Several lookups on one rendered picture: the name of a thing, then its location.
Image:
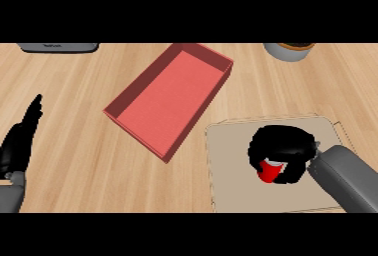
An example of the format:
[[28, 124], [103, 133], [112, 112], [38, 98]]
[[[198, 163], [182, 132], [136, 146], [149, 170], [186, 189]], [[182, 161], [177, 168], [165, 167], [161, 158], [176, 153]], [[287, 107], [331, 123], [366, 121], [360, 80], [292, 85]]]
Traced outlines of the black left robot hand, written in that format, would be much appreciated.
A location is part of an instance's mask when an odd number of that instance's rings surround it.
[[9, 179], [15, 171], [25, 172], [31, 157], [33, 139], [37, 131], [41, 112], [41, 95], [37, 95], [0, 145], [0, 179]]

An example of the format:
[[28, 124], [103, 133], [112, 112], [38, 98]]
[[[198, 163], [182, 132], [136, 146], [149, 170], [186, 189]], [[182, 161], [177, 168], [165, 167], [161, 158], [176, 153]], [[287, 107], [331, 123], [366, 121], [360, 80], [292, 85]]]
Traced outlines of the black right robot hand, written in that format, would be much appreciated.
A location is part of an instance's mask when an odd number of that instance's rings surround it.
[[284, 172], [273, 179], [276, 184], [294, 184], [306, 171], [306, 163], [316, 156], [315, 136], [303, 129], [287, 125], [260, 127], [248, 147], [250, 165], [264, 174], [264, 160], [287, 164]]

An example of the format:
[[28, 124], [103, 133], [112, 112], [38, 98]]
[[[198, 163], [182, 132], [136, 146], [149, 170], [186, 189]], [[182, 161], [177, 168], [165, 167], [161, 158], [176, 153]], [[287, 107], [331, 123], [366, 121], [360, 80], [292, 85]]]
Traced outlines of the red can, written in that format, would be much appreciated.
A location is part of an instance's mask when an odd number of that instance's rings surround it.
[[260, 180], [266, 183], [272, 183], [284, 170], [284, 166], [285, 164], [282, 162], [272, 161], [266, 158], [260, 162], [260, 167], [263, 169], [263, 171], [257, 173]]

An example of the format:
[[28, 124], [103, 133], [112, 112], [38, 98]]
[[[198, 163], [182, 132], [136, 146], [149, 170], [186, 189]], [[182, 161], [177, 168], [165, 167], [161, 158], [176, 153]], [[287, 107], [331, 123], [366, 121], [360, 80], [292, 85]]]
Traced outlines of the tan cardboard box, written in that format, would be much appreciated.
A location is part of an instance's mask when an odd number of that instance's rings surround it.
[[266, 183], [250, 165], [248, 147], [264, 125], [289, 125], [320, 142], [319, 150], [349, 145], [340, 121], [318, 115], [288, 118], [226, 120], [205, 130], [213, 208], [217, 213], [343, 212], [309, 173], [295, 184]]

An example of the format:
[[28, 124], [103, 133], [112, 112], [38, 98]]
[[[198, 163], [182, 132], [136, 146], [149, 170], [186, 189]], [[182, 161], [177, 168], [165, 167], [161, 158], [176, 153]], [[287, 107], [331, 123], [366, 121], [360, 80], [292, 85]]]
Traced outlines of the red tray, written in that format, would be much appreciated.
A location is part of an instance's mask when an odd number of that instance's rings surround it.
[[174, 43], [103, 113], [162, 161], [170, 161], [229, 78], [233, 60], [198, 43]]

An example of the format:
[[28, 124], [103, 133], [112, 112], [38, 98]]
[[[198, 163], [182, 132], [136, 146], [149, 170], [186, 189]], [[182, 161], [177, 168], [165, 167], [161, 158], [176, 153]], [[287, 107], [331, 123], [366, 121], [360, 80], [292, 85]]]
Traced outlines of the grey round pot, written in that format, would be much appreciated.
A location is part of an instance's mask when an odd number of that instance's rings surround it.
[[279, 60], [297, 62], [303, 60], [315, 47], [313, 43], [264, 43], [267, 53]]

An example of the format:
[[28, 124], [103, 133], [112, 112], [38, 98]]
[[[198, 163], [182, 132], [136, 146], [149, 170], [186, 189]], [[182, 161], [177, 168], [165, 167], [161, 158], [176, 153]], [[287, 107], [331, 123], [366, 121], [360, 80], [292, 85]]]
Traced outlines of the grey flat appliance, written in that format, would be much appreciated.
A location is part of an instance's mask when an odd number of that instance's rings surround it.
[[98, 43], [19, 43], [27, 53], [92, 53], [98, 50]]

